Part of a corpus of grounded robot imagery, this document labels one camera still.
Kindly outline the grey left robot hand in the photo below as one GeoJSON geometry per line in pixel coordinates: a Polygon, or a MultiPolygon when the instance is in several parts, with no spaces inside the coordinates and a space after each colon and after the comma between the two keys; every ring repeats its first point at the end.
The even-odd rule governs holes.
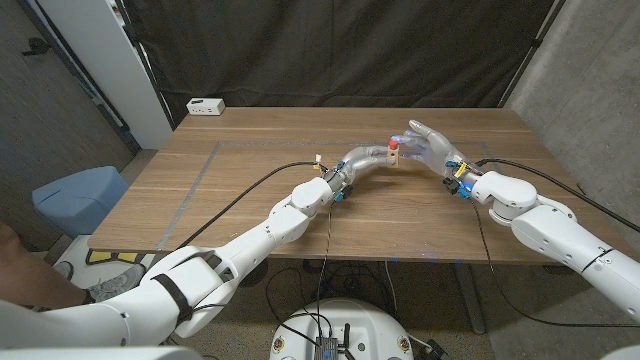
{"type": "Polygon", "coordinates": [[[386,146],[357,147],[349,151],[338,164],[331,168],[323,179],[328,183],[334,194],[352,185],[355,180],[368,170],[382,167],[396,167],[398,152],[390,151],[386,146]]]}

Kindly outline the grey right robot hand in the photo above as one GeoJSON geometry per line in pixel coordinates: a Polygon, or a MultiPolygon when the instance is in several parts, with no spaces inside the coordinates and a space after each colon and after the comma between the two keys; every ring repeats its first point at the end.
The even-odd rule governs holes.
{"type": "Polygon", "coordinates": [[[410,130],[403,134],[393,135],[392,141],[411,148],[404,152],[403,157],[425,164],[434,173],[454,178],[456,172],[468,159],[451,142],[438,131],[422,124],[417,120],[410,120],[410,130]]]}

